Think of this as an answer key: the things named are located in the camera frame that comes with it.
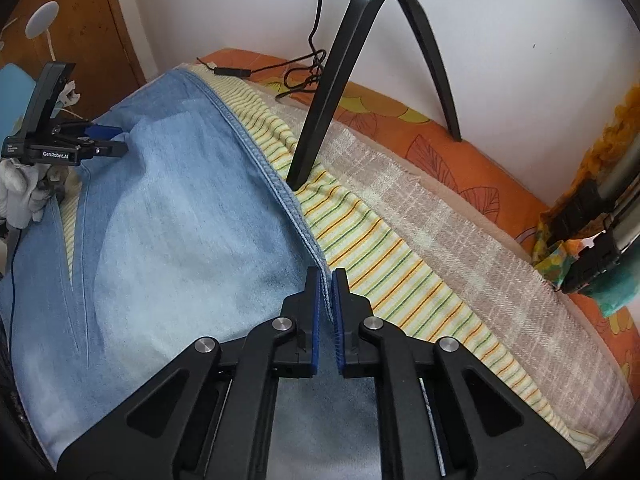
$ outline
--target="orange fringe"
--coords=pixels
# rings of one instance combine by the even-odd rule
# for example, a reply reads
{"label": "orange fringe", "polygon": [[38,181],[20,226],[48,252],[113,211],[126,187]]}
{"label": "orange fringe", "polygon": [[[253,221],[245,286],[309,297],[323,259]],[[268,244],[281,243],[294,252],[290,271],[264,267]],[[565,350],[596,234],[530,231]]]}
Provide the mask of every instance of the orange fringe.
{"label": "orange fringe", "polygon": [[542,213],[542,220],[546,223],[553,218],[567,200],[586,178],[603,179],[611,168],[625,154],[626,149],[640,130],[640,86],[633,88],[626,94],[625,103],[616,107],[616,121],[606,126],[602,136],[584,154],[580,168],[571,184],[571,189],[564,193],[554,206]]}

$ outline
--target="hand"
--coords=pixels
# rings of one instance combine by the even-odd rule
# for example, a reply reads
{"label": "hand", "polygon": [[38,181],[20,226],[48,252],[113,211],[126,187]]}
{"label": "hand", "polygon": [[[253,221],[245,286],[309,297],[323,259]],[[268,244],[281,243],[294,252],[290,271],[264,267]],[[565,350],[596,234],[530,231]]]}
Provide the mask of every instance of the hand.
{"label": "hand", "polygon": [[50,164],[27,166],[13,158],[0,161],[0,218],[24,229],[33,219],[42,220],[44,206],[63,184],[68,168]]}

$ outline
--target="blue denim fabric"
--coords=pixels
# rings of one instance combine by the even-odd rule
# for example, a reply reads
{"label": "blue denim fabric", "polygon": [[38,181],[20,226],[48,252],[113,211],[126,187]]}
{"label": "blue denim fabric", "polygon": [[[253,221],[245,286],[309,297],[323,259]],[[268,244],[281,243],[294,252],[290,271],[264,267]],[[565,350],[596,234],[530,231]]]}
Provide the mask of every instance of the blue denim fabric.
{"label": "blue denim fabric", "polygon": [[[129,153],[79,168],[71,281],[55,202],[15,257],[12,361],[50,461],[196,338],[226,341],[276,316],[319,266],[319,372],[280,383],[268,478],[379,478],[372,382],[338,375],[324,257],[246,130],[182,70],[100,122],[126,132]],[[6,327],[11,299],[9,277]]]}

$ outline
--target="black cable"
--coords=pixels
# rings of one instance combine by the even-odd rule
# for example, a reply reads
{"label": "black cable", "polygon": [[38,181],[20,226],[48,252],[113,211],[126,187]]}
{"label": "black cable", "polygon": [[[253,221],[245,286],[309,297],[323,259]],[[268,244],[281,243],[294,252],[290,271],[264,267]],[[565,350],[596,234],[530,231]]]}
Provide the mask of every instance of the black cable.
{"label": "black cable", "polygon": [[[296,59],[289,59],[288,61],[284,61],[282,63],[277,63],[274,65],[267,65],[261,68],[256,68],[255,70],[250,70],[247,68],[227,68],[227,67],[212,67],[201,60],[199,57],[196,59],[206,66],[209,70],[213,71],[217,75],[230,75],[235,77],[249,78],[253,74],[257,72],[262,72],[263,70],[269,70],[271,68],[279,68],[281,66],[287,66],[291,63],[296,63],[299,61],[304,61],[305,59],[313,58],[310,66],[295,66],[290,68],[285,72],[283,83],[286,86],[287,91],[281,92],[276,95],[276,99],[280,99],[291,95],[296,92],[304,92],[308,94],[313,94],[316,89],[308,88],[309,86],[316,84],[320,81],[320,77],[322,76],[322,70],[324,69],[324,60],[326,59],[326,50],[324,48],[316,48],[314,45],[314,36],[318,31],[318,25],[320,23],[320,14],[322,12],[322,0],[318,0],[318,4],[316,6],[316,18],[314,20],[314,26],[311,29],[311,33],[308,37],[309,47],[311,48],[311,54],[307,54],[306,56],[297,57]],[[309,75],[304,79],[302,83],[293,84],[289,82],[289,77],[291,74],[296,72],[309,72]]]}
{"label": "black cable", "polygon": [[15,261],[15,253],[18,252],[18,245],[20,245],[20,240],[22,238],[22,229],[18,230],[18,240],[15,243],[14,253],[11,255],[11,290],[12,290],[12,300],[11,300],[11,316],[9,317],[9,333],[7,338],[7,349],[9,354],[9,364],[11,364],[11,342],[14,334],[14,311],[15,311],[15,277],[14,277],[14,261]]}

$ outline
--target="wooden door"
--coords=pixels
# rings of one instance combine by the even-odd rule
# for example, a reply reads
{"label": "wooden door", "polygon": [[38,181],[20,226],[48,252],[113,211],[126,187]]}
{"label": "wooden door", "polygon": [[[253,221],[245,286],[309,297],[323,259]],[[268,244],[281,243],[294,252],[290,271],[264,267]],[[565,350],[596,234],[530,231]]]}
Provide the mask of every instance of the wooden door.
{"label": "wooden door", "polygon": [[[38,78],[50,60],[47,40],[44,34],[28,40],[24,27],[33,12],[48,1],[51,0],[20,0],[10,18],[17,16],[18,20],[2,35],[0,66],[12,62]],[[49,29],[53,51],[57,60],[76,63],[72,79],[81,94],[72,110],[94,119],[139,88],[139,81],[123,47],[122,31],[118,33],[109,0],[55,1],[60,12]]]}

